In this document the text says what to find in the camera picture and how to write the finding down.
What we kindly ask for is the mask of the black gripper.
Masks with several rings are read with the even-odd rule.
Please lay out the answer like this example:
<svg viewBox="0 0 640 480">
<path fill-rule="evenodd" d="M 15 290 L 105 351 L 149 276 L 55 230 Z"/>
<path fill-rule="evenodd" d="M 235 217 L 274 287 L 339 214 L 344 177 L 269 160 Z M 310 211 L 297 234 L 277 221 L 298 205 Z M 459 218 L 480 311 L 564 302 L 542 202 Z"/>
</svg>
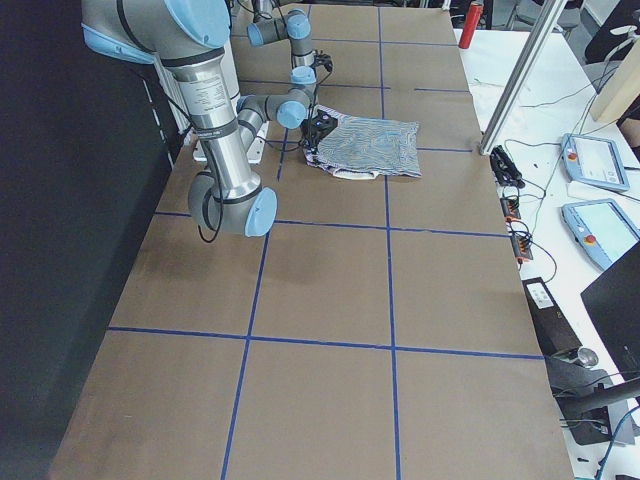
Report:
<svg viewBox="0 0 640 480">
<path fill-rule="evenodd" d="M 311 119 L 301 124 L 302 145 L 310 155 L 317 153 L 321 140 L 338 127 L 338 119 L 326 111 L 318 111 Z"/>
<path fill-rule="evenodd" d="M 313 52 L 313 63 L 311 68 L 314 71 L 318 69 L 324 69 L 327 73 L 333 72 L 333 60 L 330 54 L 325 53 L 323 50 L 315 50 Z"/>
</svg>

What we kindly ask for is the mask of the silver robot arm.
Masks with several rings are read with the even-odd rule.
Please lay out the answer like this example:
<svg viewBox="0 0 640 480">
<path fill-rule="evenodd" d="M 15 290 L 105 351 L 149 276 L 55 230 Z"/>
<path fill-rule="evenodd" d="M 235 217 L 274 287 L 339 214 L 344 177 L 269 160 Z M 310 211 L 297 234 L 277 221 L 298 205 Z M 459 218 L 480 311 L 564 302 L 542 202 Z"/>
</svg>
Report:
<svg viewBox="0 0 640 480">
<path fill-rule="evenodd" d="M 226 1 L 84 1 L 82 29 L 96 53 L 137 64 L 159 60 L 172 74 L 208 167 L 194 178 L 188 206 L 201 228 L 260 237 L 277 213 L 275 192 L 262 184 L 247 158 L 259 129 L 276 121 L 296 129 L 315 106 L 315 68 L 311 24 L 298 8 L 271 17 L 273 4 L 256 2 L 247 28 L 254 46 L 287 40 L 291 47 L 291 86 L 284 94 L 240 97 L 229 91 L 236 81 L 226 46 L 232 19 Z"/>
<path fill-rule="evenodd" d="M 282 6 L 288 4 L 291 4 L 291 1 L 251 2 L 253 21 L 246 27 L 250 44 L 262 47 L 287 40 L 290 45 L 292 68 L 310 67 L 316 71 L 320 67 L 331 74 L 332 57 L 314 47 L 308 15 L 300 8 L 284 13 Z"/>
</svg>

